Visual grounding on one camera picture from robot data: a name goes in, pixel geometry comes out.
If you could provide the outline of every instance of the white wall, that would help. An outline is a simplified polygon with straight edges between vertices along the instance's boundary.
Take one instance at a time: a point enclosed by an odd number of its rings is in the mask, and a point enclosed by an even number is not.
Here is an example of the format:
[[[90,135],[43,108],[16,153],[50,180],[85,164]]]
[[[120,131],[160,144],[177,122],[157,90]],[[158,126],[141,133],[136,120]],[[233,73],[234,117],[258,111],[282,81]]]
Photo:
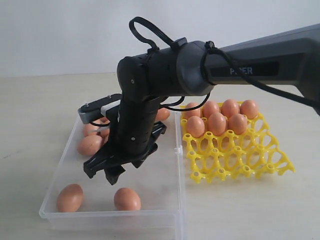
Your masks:
[[[135,16],[172,39],[223,47],[320,23],[319,9],[319,0],[1,0],[0,77],[115,72],[149,47],[129,30]]]

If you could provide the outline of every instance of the robotic arm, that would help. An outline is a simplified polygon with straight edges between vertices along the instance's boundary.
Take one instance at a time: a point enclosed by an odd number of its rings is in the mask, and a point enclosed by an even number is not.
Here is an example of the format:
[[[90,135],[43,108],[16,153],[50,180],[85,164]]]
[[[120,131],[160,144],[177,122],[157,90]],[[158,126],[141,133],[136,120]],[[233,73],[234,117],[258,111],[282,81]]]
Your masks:
[[[134,23],[149,28],[169,47],[160,50],[137,32]],[[125,171],[122,165],[132,163],[139,168],[158,149],[156,141],[167,128],[162,122],[155,122],[158,109],[173,110],[170,106],[182,102],[161,104],[168,97],[181,96],[183,100],[187,96],[207,95],[206,101],[217,84],[253,84],[314,107],[320,115],[320,24],[221,49],[211,41],[173,41],[141,17],[131,20],[129,27],[138,40],[151,48],[145,54],[126,56],[118,63],[122,94],[78,109],[84,124],[93,124],[103,116],[110,120],[108,142],[83,164],[89,178],[104,170],[106,179],[114,185]],[[266,84],[297,86],[305,98]]]

